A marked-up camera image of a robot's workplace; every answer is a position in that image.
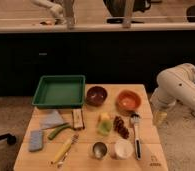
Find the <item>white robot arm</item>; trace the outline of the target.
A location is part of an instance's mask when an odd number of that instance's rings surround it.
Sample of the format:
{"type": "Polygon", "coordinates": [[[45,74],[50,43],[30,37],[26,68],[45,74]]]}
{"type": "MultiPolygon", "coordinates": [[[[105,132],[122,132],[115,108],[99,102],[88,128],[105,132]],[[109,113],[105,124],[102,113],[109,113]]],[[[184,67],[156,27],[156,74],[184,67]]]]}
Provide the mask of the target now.
{"type": "Polygon", "coordinates": [[[184,63],[161,71],[156,78],[158,87],[154,90],[150,103],[153,124],[160,125],[176,101],[181,101],[195,112],[195,66],[184,63]]]}

